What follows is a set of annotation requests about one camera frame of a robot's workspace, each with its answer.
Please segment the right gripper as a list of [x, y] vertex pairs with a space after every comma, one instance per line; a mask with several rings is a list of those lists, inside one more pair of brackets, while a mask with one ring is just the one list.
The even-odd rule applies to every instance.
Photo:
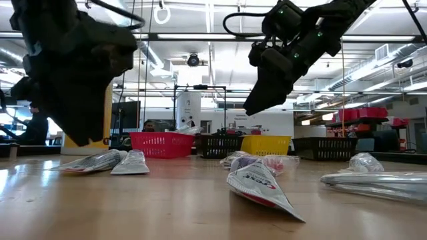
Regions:
[[252, 43], [248, 59], [257, 69], [257, 81], [243, 105], [246, 115], [282, 105], [293, 83], [329, 52], [330, 35], [325, 32], [302, 33], [280, 46], [267, 39]]

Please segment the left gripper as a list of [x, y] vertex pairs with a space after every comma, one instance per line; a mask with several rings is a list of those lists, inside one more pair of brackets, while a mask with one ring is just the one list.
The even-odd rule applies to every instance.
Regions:
[[105, 92], [113, 79], [113, 25], [78, 9], [22, 9], [27, 54], [21, 98], [45, 110], [79, 147], [103, 139]]

